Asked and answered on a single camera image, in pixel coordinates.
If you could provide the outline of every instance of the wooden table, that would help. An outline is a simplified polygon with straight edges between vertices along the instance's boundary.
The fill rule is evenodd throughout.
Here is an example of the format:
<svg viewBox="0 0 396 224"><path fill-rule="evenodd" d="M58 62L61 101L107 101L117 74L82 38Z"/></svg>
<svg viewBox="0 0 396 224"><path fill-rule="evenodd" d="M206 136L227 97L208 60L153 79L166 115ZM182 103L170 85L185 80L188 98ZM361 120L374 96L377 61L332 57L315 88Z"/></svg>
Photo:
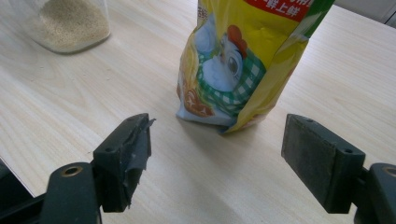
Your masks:
<svg viewBox="0 0 396 224"><path fill-rule="evenodd" d="M0 6L0 156L32 194L148 112L152 157L130 210L104 223L353 223L328 215L280 156L288 113L341 135L374 162L396 163L396 30L333 7L267 119L219 135L177 119L179 57L195 0L108 1L111 37L63 56Z"/></svg>

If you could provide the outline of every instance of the plastic packaging bag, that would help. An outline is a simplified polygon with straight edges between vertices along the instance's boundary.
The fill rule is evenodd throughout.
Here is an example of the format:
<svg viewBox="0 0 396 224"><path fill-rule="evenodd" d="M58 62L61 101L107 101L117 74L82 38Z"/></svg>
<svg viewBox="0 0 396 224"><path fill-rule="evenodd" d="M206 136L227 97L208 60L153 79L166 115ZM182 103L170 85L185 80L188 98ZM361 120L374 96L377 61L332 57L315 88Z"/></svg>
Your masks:
<svg viewBox="0 0 396 224"><path fill-rule="evenodd" d="M180 60L182 119L245 128L275 106L333 0L199 0Z"/></svg>

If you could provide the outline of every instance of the checkered pattern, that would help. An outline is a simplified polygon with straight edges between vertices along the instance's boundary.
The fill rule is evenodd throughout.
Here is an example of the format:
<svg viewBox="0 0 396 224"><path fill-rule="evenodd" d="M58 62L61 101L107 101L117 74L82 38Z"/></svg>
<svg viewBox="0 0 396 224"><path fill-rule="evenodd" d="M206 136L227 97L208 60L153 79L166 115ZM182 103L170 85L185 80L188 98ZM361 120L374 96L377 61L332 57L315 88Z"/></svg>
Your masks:
<svg viewBox="0 0 396 224"><path fill-rule="evenodd" d="M243 61L244 67L239 83L233 91L218 91L204 81L203 63L209 59L201 54L199 56L198 94L221 111L236 117L264 77L266 72L264 64L248 49L247 57Z"/></svg>

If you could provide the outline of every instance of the red label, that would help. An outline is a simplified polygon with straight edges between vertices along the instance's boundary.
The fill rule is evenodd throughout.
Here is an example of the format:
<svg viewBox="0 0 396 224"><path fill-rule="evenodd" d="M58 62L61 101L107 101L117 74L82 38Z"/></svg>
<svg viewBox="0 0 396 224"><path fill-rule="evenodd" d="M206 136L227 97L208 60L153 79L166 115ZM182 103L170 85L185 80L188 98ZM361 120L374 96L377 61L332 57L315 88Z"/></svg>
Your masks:
<svg viewBox="0 0 396 224"><path fill-rule="evenodd" d="M245 2L278 16L301 21L314 0L245 0Z"/></svg>

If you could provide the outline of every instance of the seasoning bag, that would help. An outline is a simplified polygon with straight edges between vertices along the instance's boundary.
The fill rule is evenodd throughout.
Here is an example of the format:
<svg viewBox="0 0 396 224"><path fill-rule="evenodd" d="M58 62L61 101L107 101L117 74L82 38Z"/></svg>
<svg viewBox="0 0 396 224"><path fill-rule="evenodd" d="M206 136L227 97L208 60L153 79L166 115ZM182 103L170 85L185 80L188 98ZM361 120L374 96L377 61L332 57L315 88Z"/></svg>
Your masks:
<svg viewBox="0 0 396 224"><path fill-rule="evenodd" d="M181 55L182 119L237 131L275 106L333 0L199 0Z"/></svg>

